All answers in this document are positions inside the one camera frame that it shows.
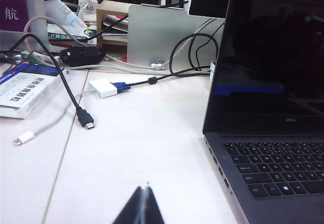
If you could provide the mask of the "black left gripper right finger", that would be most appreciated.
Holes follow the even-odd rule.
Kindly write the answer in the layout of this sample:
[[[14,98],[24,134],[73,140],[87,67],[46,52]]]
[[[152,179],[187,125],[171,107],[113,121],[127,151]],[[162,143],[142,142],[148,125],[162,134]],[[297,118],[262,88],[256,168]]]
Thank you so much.
[[[149,186],[143,192],[143,223],[165,223],[152,188]]]

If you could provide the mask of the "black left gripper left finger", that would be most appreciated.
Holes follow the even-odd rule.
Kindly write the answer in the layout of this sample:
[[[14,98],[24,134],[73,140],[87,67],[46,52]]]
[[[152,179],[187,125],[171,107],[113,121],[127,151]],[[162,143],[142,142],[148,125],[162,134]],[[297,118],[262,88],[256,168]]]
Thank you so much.
[[[121,212],[118,214],[113,224],[116,223],[135,223],[139,208],[142,188],[139,186],[135,189]]]

